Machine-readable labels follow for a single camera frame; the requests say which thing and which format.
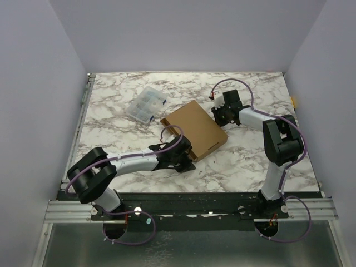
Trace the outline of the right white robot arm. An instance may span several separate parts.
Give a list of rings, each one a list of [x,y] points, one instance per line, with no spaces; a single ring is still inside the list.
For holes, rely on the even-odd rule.
[[[231,123],[245,125],[263,133],[264,151],[269,165],[255,210],[259,216],[269,217],[275,212],[275,205],[281,202],[286,168],[296,162],[304,150],[294,116],[268,115],[250,105],[244,106],[237,90],[224,92],[218,98],[211,93],[209,99],[214,101],[211,112],[220,127]]]

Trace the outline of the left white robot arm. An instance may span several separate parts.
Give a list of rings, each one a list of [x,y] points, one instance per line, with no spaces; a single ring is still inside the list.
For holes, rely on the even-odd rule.
[[[65,191],[72,187],[80,203],[94,203],[108,218],[118,219],[123,201],[115,190],[108,188],[114,178],[139,171],[194,170],[191,149],[191,142],[183,135],[140,152],[109,155],[102,147],[95,147],[67,171],[69,183]]]

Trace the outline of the brown cardboard box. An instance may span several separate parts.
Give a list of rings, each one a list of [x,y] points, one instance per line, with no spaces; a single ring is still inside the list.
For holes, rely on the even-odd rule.
[[[195,101],[190,101],[161,120],[164,126],[177,125],[191,142],[190,157],[199,162],[228,140],[228,135]]]

